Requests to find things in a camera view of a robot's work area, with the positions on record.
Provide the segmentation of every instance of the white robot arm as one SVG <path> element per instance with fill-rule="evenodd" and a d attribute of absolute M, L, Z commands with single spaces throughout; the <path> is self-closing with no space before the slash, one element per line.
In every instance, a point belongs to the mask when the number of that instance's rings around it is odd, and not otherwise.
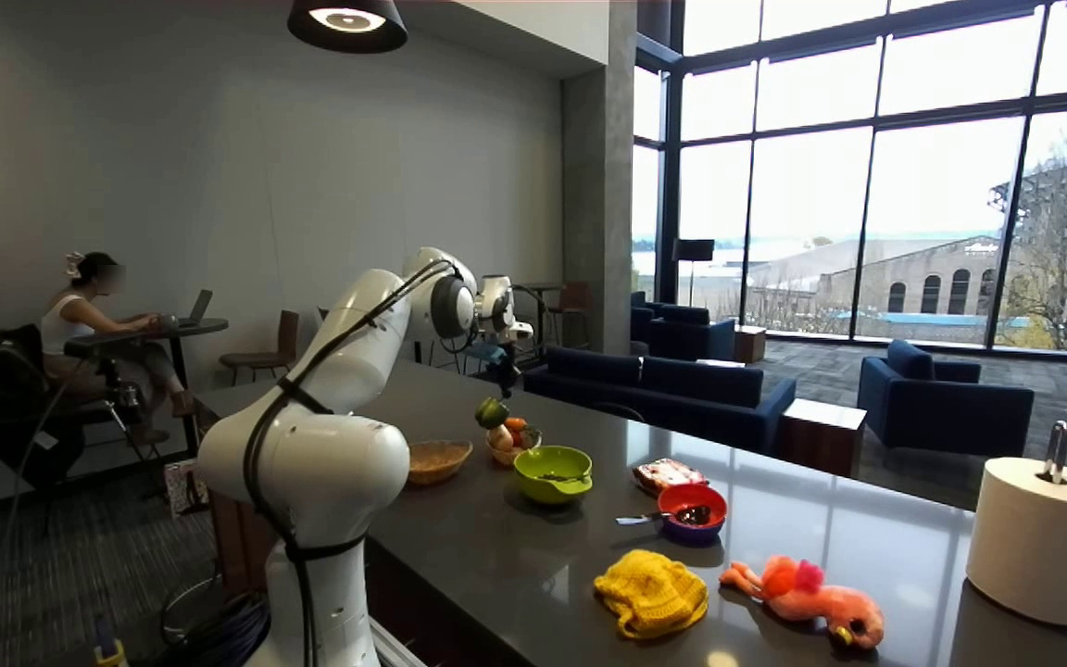
<path fill-rule="evenodd" d="M 281 533 L 265 557 L 270 633 L 247 662 L 379 662 L 361 533 L 410 461 L 396 425 L 350 412 L 386 388 L 406 331 L 444 341 L 486 331 L 506 349 L 532 335 L 503 275 L 476 283 L 447 252 L 421 247 L 406 276 L 358 275 L 297 367 L 198 442 L 205 480 L 255 505 Z"/>

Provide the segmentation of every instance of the toilet paper roll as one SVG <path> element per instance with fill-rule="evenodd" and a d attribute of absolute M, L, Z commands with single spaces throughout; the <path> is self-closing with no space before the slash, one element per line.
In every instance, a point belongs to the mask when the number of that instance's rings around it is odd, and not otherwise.
<path fill-rule="evenodd" d="M 971 582 L 989 601 L 1067 626 L 1067 469 L 1041 478 L 1044 461 L 984 461 Z"/>

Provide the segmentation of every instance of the person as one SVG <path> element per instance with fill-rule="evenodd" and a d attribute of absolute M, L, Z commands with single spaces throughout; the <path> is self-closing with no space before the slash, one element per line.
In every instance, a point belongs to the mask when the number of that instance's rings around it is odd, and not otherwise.
<path fill-rule="evenodd" d="M 43 374 L 61 385 L 67 398 L 95 401 L 111 394 L 108 374 L 100 374 L 95 359 L 69 354 L 67 344 L 88 335 L 144 335 L 167 327 L 161 315 L 134 315 L 116 320 L 100 306 L 100 299 L 116 296 L 116 283 L 122 276 L 122 264 L 108 252 L 67 254 L 67 285 L 53 296 L 46 310 L 39 315 L 43 336 Z M 146 412 L 127 438 L 140 446 L 167 442 L 161 431 L 153 425 L 153 409 L 161 401 L 171 405 L 174 417 L 208 412 L 174 374 L 161 344 L 155 341 L 118 341 L 103 344 L 103 359 L 118 367 L 135 367 L 146 385 Z"/>

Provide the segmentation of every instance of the ceiling light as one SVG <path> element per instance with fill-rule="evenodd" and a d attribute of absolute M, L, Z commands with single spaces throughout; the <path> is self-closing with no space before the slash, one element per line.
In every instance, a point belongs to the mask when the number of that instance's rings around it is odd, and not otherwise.
<path fill-rule="evenodd" d="M 393 50 L 406 43 L 393 0 L 297 0 L 287 33 L 330 50 Z"/>

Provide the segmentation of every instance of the green bowl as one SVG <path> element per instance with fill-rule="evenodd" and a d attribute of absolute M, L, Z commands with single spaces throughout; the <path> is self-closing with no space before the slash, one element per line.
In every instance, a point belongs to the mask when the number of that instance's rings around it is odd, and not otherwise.
<path fill-rule="evenodd" d="M 591 454 L 565 446 L 523 449 L 511 463 L 517 488 L 537 505 L 575 505 L 591 493 Z"/>

